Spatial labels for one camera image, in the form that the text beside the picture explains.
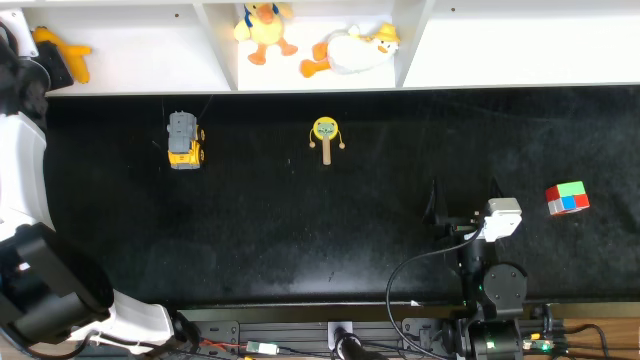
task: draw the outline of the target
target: duck's yellow hat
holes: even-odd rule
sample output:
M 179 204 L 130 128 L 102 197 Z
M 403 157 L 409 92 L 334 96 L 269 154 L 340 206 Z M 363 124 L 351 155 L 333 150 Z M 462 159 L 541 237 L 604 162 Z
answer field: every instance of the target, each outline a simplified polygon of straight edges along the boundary
M 396 35 L 396 27 L 389 23 L 382 24 L 378 33 L 373 37 L 382 41 L 400 42 L 400 38 Z

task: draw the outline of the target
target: toy truck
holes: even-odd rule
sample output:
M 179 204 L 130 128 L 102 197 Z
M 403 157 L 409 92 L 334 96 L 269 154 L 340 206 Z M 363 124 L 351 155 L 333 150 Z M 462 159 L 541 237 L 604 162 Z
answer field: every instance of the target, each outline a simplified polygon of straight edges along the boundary
M 186 112 L 169 116 L 169 162 L 174 169 L 199 169 L 204 162 L 204 130 L 198 119 Z

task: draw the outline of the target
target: toy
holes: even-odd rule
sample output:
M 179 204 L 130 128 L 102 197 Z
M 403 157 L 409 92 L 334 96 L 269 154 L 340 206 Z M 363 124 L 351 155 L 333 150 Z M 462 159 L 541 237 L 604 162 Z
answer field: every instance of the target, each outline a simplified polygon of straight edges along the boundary
M 547 189 L 546 195 L 551 215 L 578 212 L 590 206 L 582 181 L 556 185 Z
M 174 169 L 198 169 L 204 162 L 204 130 L 186 112 L 169 116 L 169 162 Z
M 282 55 L 291 56 L 298 52 L 298 47 L 286 42 L 284 24 L 279 14 L 287 19 L 293 17 L 293 10 L 283 3 L 246 3 L 244 5 L 244 19 L 236 25 L 233 35 L 238 41 L 251 38 L 258 44 L 258 50 L 249 55 L 249 61 L 256 65 L 264 65 L 267 62 L 265 55 L 267 48 L 278 44 L 282 49 Z
M 391 59 L 398 50 L 400 39 L 396 28 L 385 23 L 372 38 L 360 35 L 352 26 L 348 32 L 338 31 L 327 42 L 313 46 L 313 59 L 300 64 L 300 72 L 310 78 L 318 71 L 332 69 L 338 74 L 353 74 L 372 69 Z
M 346 145 L 342 142 L 342 134 L 338 130 L 338 123 L 330 117 L 321 117 L 313 123 L 313 128 L 309 131 L 309 147 L 315 148 L 316 143 L 311 138 L 311 133 L 322 140 L 322 163 L 331 165 L 331 140 L 340 136 L 340 149 L 344 149 Z
M 33 31 L 33 40 L 36 43 L 49 41 L 56 45 L 60 54 L 64 57 L 73 78 L 81 84 L 89 82 L 89 70 L 87 69 L 87 64 L 84 62 L 83 56 L 91 54 L 90 47 L 82 45 L 67 45 L 49 29 L 42 26 L 37 27 Z

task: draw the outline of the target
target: white duck plush toy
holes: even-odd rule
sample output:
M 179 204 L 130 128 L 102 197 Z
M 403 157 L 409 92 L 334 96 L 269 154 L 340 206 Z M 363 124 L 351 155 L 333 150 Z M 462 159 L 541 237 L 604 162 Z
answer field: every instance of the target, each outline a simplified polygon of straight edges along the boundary
M 326 42 L 313 46 L 313 59 L 300 64 L 300 72 L 310 78 L 318 71 L 331 69 L 338 74 L 354 74 L 372 69 L 391 59 L 398 51 L 400 39 L 396 28 L 384 24 L 372 37 L 360 35 L 354 25 L 349 31 L 336 31 Z

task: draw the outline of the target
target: black tabletop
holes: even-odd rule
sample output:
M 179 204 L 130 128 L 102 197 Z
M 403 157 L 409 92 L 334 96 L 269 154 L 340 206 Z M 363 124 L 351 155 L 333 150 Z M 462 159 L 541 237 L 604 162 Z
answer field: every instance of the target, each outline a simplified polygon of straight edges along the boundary
M 528 272 L 529 301 L 637 300 L 639 89 L 53 98 L 49 207 L 58 233 L 142 301 L 377 302 L 400 262 L 451 245 L 422 224 L 431 180 L 465 216 L 495 177 L 522 207 L 497 250 Z M 207 132 L 203 169 L 169 167 L 179 110 Z M 321 116 L 346 143 L 330 166 L 308 145 Z M 568 181 L 591 208 L 551 217 L 545 189 Z M 443 256 L 408 267 L 394 294 L 461 301 Z

